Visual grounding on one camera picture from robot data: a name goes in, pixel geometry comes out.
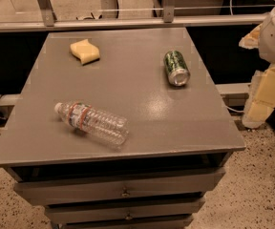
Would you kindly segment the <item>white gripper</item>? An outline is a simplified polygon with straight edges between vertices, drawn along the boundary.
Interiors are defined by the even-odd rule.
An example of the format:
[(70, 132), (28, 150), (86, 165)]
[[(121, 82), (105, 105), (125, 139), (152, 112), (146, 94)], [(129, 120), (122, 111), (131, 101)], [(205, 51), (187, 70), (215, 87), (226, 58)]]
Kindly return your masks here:
[[(263, 60), (275, 63), (275, 7), (262, 25), (258, 25), (246, 36), (239, 46), (258, 49)], [(256, 71), (252, 76), (248, 99), (243, 109), (242, 123), (249, 129), (257, 129), (265, 123), (275, 109), (275, 64), (264, 72)]]

